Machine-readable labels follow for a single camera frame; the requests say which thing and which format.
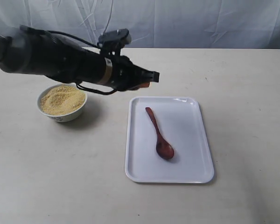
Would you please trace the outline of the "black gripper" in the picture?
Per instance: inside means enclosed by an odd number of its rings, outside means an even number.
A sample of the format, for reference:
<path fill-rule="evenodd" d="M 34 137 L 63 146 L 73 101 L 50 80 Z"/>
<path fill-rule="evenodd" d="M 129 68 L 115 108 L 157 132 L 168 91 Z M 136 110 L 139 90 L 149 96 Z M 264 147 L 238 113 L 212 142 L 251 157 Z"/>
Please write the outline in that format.
<path fill-rule="evenodd" d="M 126 56 L 114 56 L 109 86 L 117 91 L 136 91 L 148 88 L 150 83 L 158 83 L 159 78 L 160 73 L 157 71 L 139 67 Z"/>

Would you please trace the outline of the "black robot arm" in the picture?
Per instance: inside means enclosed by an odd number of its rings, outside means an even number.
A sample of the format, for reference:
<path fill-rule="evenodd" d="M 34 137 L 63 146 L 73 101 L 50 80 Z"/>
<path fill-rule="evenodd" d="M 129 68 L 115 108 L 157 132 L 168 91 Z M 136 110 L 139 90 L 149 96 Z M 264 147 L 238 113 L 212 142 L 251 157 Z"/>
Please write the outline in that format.
<path fill-rule="evenodd" d="M 121 54 L 131 42 L 129 30 L 103 33 L 95 48 L 82 48 L 81 38 L 51 30 L 20 26 L 0 34 L 0 69 L 6 73 L 43 75 L 80 90 L 88 82 L 111 88 L 111 92 L 132 91 L 159 82 L 159 72 L 146 70 Z"/>

